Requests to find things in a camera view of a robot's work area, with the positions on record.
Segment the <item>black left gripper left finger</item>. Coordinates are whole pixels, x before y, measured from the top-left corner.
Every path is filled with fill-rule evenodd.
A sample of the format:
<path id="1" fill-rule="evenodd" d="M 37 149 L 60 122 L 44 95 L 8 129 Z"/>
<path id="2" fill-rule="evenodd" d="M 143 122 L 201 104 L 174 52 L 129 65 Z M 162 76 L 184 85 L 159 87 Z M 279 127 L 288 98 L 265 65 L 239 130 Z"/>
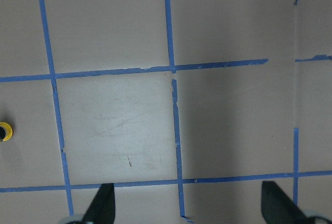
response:
<path id="1" fill-rule="evenodd" d="M 115 190 L 114 184 L 101 184 L 90 206 L 85 212 L 83 223 L 108 223 L 115 221 Z"/>

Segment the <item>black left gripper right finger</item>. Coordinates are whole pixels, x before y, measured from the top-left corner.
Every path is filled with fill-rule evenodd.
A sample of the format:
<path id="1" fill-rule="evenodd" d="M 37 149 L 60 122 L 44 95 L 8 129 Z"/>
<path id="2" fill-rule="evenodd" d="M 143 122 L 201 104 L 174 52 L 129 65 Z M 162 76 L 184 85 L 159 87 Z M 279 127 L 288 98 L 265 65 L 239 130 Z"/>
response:
<path id="1" fill-rule="evenodd" d="M 268 224 L 307 223 L 306 215 L 274 181 L 261 184 L 261 214 Z"/>

